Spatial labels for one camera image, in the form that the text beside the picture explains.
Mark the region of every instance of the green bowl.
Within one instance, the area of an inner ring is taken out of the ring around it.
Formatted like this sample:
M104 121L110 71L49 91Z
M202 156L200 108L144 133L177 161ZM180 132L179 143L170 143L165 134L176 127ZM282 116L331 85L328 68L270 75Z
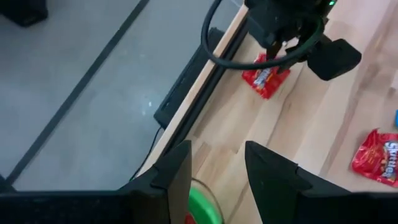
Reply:
M195 187L189 191L188 211L197 224L222 224L220 211Z

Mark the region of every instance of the blue object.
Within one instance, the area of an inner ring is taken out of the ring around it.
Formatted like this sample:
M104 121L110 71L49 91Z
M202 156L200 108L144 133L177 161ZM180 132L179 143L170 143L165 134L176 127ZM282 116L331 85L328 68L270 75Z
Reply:
M396 127L398 128L398 110L396 111Z

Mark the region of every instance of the red object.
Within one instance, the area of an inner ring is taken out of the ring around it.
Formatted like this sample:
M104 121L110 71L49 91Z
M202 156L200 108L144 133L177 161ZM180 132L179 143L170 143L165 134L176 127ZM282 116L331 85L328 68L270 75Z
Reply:
M398 134L373 130L356 152L351 166L355 172L383 184L398 187Z
M197 224L191 213L185 216L185 224Z
M260 53L254 63L267 61L266 54ZM279 67L246 70L242 73L242 78L264 99L269 99L278 90L281 84L289 76L290 70L285 70L278 74Z

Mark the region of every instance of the power cord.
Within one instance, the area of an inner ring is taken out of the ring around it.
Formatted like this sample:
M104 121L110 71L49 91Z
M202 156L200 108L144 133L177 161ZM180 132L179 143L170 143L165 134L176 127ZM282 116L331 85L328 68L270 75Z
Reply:
M213 52L209 49L209 44L208 44L208 31L209 31L210 22L220 3L221 0L214 0L213 4L211 5L209 11L206 14L205 21L203 22L203 26L201 28L201 46L209 56L210 60L212 60L217 65L220 65L225 68L236 69L236 70L257 70L257 69L265 69L265 68L271 68L282 65L290 60L301 57L303 54L305 54L320 40L321 36L323 35L323 31L325 31L325 25L321 17L304 16L307 19L316 22L317 29L312 34L312 36L306 42L304 42L303 45L301 45L299 48L292 51L291 53L285 55L284 57L275 58L267 62L255 63L255 64L238 63L229 60L224 60L222 58L213 55Z
M138 172L141 170L141 168L142 168L142 166L144 165L145 161L148 159L149 155L151 154L152 150L154 149L157 136L159 135L159 132L160 132L161 129L163 129L163 128L160 127L160 128L156 131L154 140L152 140L152 144L150 145L149 152L148 152L147 156L145 157L144 161L143 161L142 164L139 166L139 168L136 170L136 172L134 173L134 175L130 178L130 181L131 181L132 179L136 178L136 175L137 175Z

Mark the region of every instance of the wooden table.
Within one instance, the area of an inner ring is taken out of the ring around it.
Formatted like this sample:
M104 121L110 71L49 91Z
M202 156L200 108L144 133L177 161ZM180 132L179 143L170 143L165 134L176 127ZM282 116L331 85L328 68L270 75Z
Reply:
M394 131L398 93L390 85L398 69L397 0L340 0L325 33L344 38L363 53L352 71L330 82L299 63L279 91L263 100L227 70L187 139L192 140L193 176L214 191L227 223L261 223L244 163L244 143L253 140L302 168L351 191L397 191L353 173L354 152L373 128ZM241 25L242 6L215 54ZM252 62L264 52L248 34L234 60ZM208 62L140 171L162 154L215 65Z

